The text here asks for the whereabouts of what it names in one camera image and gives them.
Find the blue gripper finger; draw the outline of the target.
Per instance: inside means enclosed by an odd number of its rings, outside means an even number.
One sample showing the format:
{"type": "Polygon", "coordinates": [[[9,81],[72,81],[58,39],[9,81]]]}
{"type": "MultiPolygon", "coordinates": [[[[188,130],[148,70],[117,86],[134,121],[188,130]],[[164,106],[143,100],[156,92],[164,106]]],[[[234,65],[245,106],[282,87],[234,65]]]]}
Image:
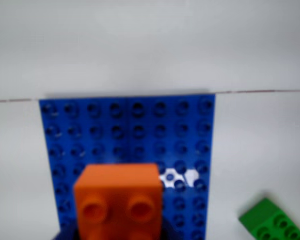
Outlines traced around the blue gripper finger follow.
{"type": "Polygon", "coordinates": [[[62,228],[52,240],[78,240],[78,227],[76,224],[69,224],[62,228]]]}
{"type": "Polygon", "coordinates": [[[181,235],[174,230],[173,226],[165,217],[162,218],[160,240],[182,240],[181,235]]]}

